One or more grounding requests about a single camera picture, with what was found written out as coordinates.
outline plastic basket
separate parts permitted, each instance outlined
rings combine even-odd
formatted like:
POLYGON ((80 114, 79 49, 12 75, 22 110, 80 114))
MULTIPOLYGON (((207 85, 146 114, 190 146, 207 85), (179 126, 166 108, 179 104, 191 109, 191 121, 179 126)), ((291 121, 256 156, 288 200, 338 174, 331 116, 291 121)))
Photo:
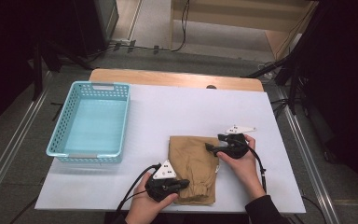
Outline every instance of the plastic basket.
POLYGON ((121 162, 129 106, 129 84, 74 82, 47 154, 64 162, 121 162))

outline white tabletop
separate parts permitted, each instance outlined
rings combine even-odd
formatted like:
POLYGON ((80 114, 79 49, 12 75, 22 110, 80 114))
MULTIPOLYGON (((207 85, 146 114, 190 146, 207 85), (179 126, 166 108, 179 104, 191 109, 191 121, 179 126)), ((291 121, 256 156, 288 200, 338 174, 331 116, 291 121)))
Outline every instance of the white tabletop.
MULTIPOLYGON (((257 128, 249 134, 256 139, 256 151, 267 169, 267 191, 278 210, 305 213, 266 93, 146 85, 131 85, 123 161, 91 165, 55 159, 35 209, 115 210, 146 167, 167 160, 170 136, 216 137, 234 124, 257 128)), ((214 204, 172 204, 164 211, 241 213, 248 202, 235 175, 220 161, 214 204)))

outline hand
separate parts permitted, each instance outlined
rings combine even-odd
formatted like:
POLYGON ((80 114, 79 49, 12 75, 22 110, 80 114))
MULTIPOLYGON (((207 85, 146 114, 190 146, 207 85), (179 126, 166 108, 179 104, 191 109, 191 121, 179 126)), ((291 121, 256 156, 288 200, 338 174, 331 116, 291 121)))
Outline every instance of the hand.
MULTIPOLYGON (((145 191, 145 184, 149 177, 150 173, 146 173, 139 185, 135 188, 133 193, 138 193, 145 191)), ((126 222, 128 224, 148 224, 153 221, 157 214, 166 206, 173 203, 175 199, 178 198, 178 194, 170 194, 161 202, 156 202, 149 197, 147 192, 135 195, 132 198, 130 212, 127 214, 126 222)))
MULTIPOLYGON (((255 139, 247 134, 244 136, 246 141, 248 141, 248 146, 255 149, 255 139)), ((234 174, 245 186, 246 191, 251 197, 251 201, 266 195, 258 179, 257 170, 255 168, 255 156, 251 151, 248 151, 243 157, 237 160, 232 159, 224 152, 218 152, 217 156, 231 167, 234 174)))

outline wire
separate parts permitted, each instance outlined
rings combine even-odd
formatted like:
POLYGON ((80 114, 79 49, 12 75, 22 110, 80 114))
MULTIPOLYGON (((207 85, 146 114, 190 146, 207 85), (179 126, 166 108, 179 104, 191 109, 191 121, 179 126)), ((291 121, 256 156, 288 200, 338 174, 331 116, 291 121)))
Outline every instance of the wire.
POLYGON ((138 195, 138 194, 145 193, 145 192, 147 192, 148 190, 150 190, 150 189, 146 189, 146 190, 143 190, 143 191, 141 191, 141 192, 134 193, 134 194, 132 194, 130 197, 128 197, 128 198, 126 199, 126 201, 128 201, 130 198, 132 198, 132 197, 134 197, 134 196, 136 196, 136 195, 138 195))
POLYGON ((146 174, 147 171, 149 171, 152 168, 157 170, 159 167, 161 167, 161 164, 151 165, 151 166, 147 167, 145 170, 142 171, 142 173, 136 178, 136 180, 133 182, 132 186, 127 191, 126 196, 124 196, 123 200, 118 205, 118 207, 116 209, 116 212, 115 212, 115 214, 113 216, 113 220, 115 220, 120 215, 121 208, 123 207, 124 203, 129 199, 129 195, 132 192, 132 189, 135 187, 136 183, 138 183, 138 181, 144 176, 144 174, 146 174))
MULTIPOLYGON (((189 9, 190 9, 190 0, 187 0, 186 4, 185 4, 185 8, 184 8, 184 10, 182 12, 183 40, 182 40, 182 44, 180 45, 179 48, 177 48, 177 49, 152 49, 152 48, 148 48, 148 47, 125 46, 125 45, 121 45, 121 43, 116 43, 116 44, 109 43, 109 46, 113 46, 113 47, 110 47, 110 48, 107 48, 107 49, 105 49, 103 51, 100 51, 100 52, 97 52, 97 53, 92 53, 92 54, 88 55, 88 56, 94 56, 95 55, 95 57, 90 59, 89 61, 86 61, 86 63, 94 62, 103 53, 106 53, 107 51, 112 50, 112 49, 117 49, 117 47, 119 47, 119 48, 127 48, 127 49, 149 49, 149 50, 169 51, 169 52, 176 52, 176 51, 181 50, 185 46, 185 43, 186 43, 186 27, 187 27, 187 18, 188 18, 189 9)), ((75 64, 75 63, 64 62, 64 64, 75 64)))
POLYGON ((274 114, 275 114, 275 119, 277 119, 280 114, 282 113, 282 111, 284 110, 284 108, 288 105, 288 102, 282 102, 281 105, 278 105, 274 110, 274 114))
POLYGON ((11 221, 10 224, 13 224, 19 217, 28 210, 34 203, 36 203, 39 196, 36 196, 30 203, 28 203, 11 221))
POLYGON ((54 115, 54 118, 51 121, 55 121, 57 119, 57 117, 60 115, 62 108, 63 108, 63 104, 59 104, 59 103, 50 103, 51 105, 59 105, 60 107, 58 108, 56 114, 54 115))
POLYGON ((287 220, 289 220, 290 221, 290 223, 292 223, 292 224, 296 224, 293 220, 292 220, 292 218, 291 217, 286 217, 287 218, 287 220))
POLYGON ((254 155, 254 157, 257 159, 258 165, 260 166, 261 184, 263 186, 263 190, 267 193, 267 183, 266 183, 266 175, 265 175, 266 169, 264 169, 263 164, 261 163, 260 157, 257 155, 255 150, 252 149, 251 147, 249 147, 247 144, 245 144, 241 141, 235 140, 235 139, 231 139, 231 140, 247 147, 251 151, 251 153, 254 155))
MULTIPOLYGON (((296 27, 297 27, 301 22, 303 22, 303 20, 305 20, 305 19, 307 18, 307 16, 308 16, 311 12, 313 12, 313 10, 315 9, 315 7, 313 7, 314 5, 315 5, 315 3, 313 2, 313 3, 312 3, 312 6, 310 6, 310 7, 312 7, 312 10, 309 10, 309 11, 305 14, 305 16, 296 24, 296 26, 293 27, 293 28, 289 31, 289 35, 296 29, 296 27)), ((287 40, 289 39, 289 35, 286 37, 286 39, 283 41, 283 43, 282 43, 281 46, 279 47, 278 51, 275 53, 275 58, 277 58, 277 55, 278 55, 278 53, 281 51, 283 45, 284 45, 284 44, 287 42, 287 40)))
POLYGON ((298 220, 301 224, 305 224, 297 214, 295 214, 295 218, 297 218, 297 220, 298 220))
POLYGON ((307 200, 308 202, 312 203, 318 210, 319 212, 322 214, 322 217, 324 218, 324 224, 327 224, 327 220, 326 217, 324 216, 324 212, 322 211, 322 209, 318 206, 318 204, 316 204, 315 202, 313 202, 311 199, 307 198, 304 195, 301 195, 301 198, 307 200))
POLYGON ((266 68, 267 67, 267 64, 268 63, 271 63, 270 65, 274 65, 275 69, 279 68, 275 65, 275 62, 271 61, 271 62, 266 62, 266 63, 261 63, 257 66, 258 70, 261 70, 261 66, 263 66, 263 68, 266 68))
POLYGON ((176 52, 181 50, 186 43, 186 27, 187 27, 187 18, 188 18, 188 11, 190 9, 190 0, 186 1, 185 4, 185 8, 183 9, 182 12, 182 31, 183 31, 183 40, 182 40, 182 44, 179 46, 179 48, 177 49, 152 49, 152 48, 147 48, 147 47, 137 47, 137 46, 120 46, 121 48, 128 48, 128 49, 150 49, 150 50, 158 50, 158 51, 170 51, 170 52, 176 52))
POLYGON ((270 103, 273 105, 273 104, 276 104, 276 103, 282 103, 282 102, 288 102, 288 101, 289 101, 289 99, 281 99, 281 100, 272 101, 270 103))

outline black curtain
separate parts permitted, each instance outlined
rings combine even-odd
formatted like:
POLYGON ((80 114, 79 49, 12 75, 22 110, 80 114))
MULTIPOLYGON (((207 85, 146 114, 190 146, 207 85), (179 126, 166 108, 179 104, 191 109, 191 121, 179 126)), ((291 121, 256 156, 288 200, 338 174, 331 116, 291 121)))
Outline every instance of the black curtain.
POLYGON ((27 63, 32 58, 33 22, 19 16, 13 4, 0 1, 0 115, 34 79, 27 63))
POLYGON ((277 83, 296 68, 303 91, 333 133, 324 145, 358 174, 358 1, 319 2, 277 83))

